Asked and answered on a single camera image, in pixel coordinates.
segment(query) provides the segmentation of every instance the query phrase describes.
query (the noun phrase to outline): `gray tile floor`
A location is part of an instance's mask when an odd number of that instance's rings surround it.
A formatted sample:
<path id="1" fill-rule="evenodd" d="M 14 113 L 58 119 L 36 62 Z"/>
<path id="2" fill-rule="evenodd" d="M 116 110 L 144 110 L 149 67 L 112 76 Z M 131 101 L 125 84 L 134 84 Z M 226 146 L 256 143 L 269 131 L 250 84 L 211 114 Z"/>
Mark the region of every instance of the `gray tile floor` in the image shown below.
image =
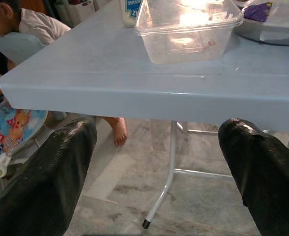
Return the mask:
<path id="1" fill-rule="evenodd" d="M 58 128 L 76 118 L 69 114 Z M 208 124 L 191 128 L 217 130 Z M 170 123 L 127 119 L 129 139 L 114 147 L 110 127 L 97 122 L 98 142 L 65 236 L 260 236 L 233 181 L 175 175 L 150 228 L 141 227 L 168 173 Z M 284 143 L 287 133 L 276 136 Z M 177 166 L 230 174 L 217 137 L 178 133 Z"/>

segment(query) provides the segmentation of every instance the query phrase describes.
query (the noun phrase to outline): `bottle label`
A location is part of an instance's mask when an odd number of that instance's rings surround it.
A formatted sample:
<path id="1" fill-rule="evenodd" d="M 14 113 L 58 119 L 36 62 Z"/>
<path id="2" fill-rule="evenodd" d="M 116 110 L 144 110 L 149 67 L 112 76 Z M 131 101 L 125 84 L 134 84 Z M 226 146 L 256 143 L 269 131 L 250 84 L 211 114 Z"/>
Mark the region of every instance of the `bottle label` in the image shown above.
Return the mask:
<path id="1" fill-rule="evenodd" d="M 126 0 L 126 11 L 131 18 L 136 18 L 140 7 L 141 0 Z"/>

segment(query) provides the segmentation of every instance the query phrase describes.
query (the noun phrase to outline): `light blue chair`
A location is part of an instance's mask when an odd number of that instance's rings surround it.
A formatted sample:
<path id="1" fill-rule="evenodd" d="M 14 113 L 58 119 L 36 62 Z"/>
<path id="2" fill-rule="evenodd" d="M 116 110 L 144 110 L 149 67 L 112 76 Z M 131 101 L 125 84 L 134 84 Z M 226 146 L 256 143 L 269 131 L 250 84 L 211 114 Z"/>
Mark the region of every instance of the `light blue chair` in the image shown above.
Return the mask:
<path id="1" fill-rule="evenodd" d="M 26 33 L 10 33 L 0 37 L 0 51 L 12 62 L 20 64 L 33 56 L 45 45 L 34 35 Z M 55 119 L 61 121 L 66 118 L 66 112 L 54 112 Z"/>

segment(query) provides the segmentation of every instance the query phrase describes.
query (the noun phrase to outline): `purple item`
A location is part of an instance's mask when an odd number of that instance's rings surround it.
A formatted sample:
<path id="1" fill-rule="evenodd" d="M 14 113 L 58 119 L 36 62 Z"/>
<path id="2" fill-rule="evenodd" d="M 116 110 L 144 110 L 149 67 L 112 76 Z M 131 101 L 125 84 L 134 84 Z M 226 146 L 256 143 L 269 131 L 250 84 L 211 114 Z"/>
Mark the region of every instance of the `purple item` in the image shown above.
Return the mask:
<path id="1" fill-rule="evenodd" d="M 259 22 L 266 22 L 272 7 L 271 2 L 243 8 L 244 18 Z"/>

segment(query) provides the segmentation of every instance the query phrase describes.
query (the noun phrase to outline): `dark hair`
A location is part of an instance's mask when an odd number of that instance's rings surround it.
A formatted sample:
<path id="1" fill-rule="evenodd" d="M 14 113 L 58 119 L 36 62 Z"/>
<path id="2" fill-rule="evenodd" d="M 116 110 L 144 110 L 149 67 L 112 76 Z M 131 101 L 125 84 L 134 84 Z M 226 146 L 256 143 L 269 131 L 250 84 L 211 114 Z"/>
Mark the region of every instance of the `dark hair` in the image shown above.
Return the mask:
<path id="1" fill-rule="evenodd" d="M 0 0 L 1 3 L 8 4 L 14 12 L 20 12 L 19 1 L 18 0 Z"/>

